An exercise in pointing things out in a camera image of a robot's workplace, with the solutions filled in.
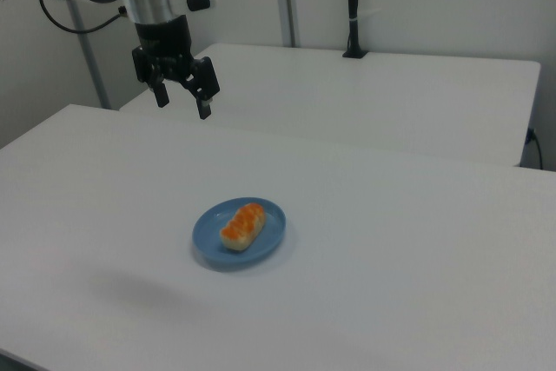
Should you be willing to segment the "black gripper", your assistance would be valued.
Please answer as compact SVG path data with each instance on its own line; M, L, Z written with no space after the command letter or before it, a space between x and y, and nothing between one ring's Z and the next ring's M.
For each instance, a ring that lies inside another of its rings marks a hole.
M165 23L136 24L140 46L132 50L136 77L153 92L158 107L169 104L164 79L184 83L195 98L199 117L207 119L211 101L220 91L209 57L194 59L188 20L180 16Z

